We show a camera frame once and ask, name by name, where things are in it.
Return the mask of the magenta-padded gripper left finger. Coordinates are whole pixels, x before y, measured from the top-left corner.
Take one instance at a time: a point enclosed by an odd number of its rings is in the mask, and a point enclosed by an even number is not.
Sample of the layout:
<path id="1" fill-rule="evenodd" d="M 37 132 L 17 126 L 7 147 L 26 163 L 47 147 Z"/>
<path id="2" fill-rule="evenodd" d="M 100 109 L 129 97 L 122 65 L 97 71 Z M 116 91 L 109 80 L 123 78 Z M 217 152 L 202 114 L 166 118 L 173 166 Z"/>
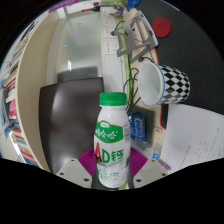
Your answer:
<path id="1" fill-rule="evenodd" d="M 90 188 L 95 171 L 96 158 L 94 149 L 90 149 L 78 159 L 69 159 L 56 175 L 81 187 Z"/>

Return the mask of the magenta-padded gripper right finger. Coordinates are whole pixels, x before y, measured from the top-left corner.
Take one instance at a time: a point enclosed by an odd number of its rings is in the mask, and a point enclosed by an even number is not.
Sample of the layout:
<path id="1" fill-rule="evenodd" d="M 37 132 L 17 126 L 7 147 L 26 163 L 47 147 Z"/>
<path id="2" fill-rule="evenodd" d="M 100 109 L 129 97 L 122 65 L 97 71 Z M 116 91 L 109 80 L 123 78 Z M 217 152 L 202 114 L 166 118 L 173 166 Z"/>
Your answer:
<path id="1" fill-rule="evenodd" d="M 148 159 L 138 150 L 132 148 L 129 169 L 133 188 L 141 188 L 168 175 L 167 170 L 158 160 Z"/>

